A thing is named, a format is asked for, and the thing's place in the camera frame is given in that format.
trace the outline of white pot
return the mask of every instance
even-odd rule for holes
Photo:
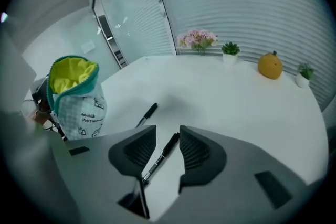
[[[223,54],[223,62],[226,66],[233,66],[237,61],[238,55]]]
[[[303,75],[301,75],[300,73],[298,73],[296,75],[296,84],[300,87],[300,88],[307,88],[309,86],[309,80],[306,79]]]

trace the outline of white table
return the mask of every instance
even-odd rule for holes
[[[107,115],[102,134],[134,128],[153,103],[147,125],[157,126],[153,165],[180,125],[253,143],[296,172],[307,184],[327,171],[328,141],[310,88],[301,89],[285,72],[270,80],[257,65],[238,61],[227,68],[220,57],[144,57],[102,84]],[[178,197],[183,156],[177,147],[145,190],[151,220]]]

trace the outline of glass wall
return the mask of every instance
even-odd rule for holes
[[[162,0],[101,1],[128,64],[143,56],[176,54]]]
[[[222,55],[228,41],[241,48],[240,59],[257,62],[276,50],[283,69],[297,73],[299,63],[316,70],[311,88],[323,110],[335,94],[335,22],[325,0],[163,0],[177,36],[191,29],[218,35],[208,55]],[[194,54],[181,50],[181,54]]]

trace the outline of small succulent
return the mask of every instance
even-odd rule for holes
[[[302,63],[299,65],[299,72],[304,78],[311,80],[314,74],[314,69],[312,69],[308,63]]]
[[[225,46],[222,47],[222,51],[224,54],[230,54],[230,55],[237,55],[240,52],[240,48],[237,44],[225,43]]]

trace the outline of orange pumpkin decoration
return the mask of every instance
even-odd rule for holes
[[[282,73],[282,62],[277,56],[277,52],[265,54],[258,61],[258,70],[266,78],[278,79]]]

